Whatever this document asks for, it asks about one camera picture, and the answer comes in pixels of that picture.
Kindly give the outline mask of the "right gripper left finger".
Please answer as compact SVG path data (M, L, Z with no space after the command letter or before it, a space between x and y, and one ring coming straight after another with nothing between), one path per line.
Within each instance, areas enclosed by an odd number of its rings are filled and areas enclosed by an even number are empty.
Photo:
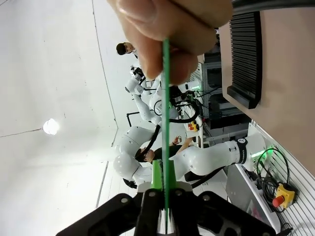
M135 236L159 236L163 209L161 188L150 182L139 186L135 197L121 193L58 232L58 236L120 236L134 229Z

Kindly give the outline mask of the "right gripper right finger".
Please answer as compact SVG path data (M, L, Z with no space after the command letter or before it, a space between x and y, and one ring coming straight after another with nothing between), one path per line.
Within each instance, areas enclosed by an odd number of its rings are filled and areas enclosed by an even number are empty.
M198 196L191 185L176 181L174 161L168 161L168 208L175 235L198 236L203 228L216 236L274 236L275 230L212 191Z

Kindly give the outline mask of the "person's left hand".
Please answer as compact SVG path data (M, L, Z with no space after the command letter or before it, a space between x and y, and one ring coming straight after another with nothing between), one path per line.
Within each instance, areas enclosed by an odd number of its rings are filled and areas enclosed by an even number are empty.
M216 43L216 28L233 15L230 0L110 0L147 78L163 70L162 43L170 43L170 83L187 81L197 57Z

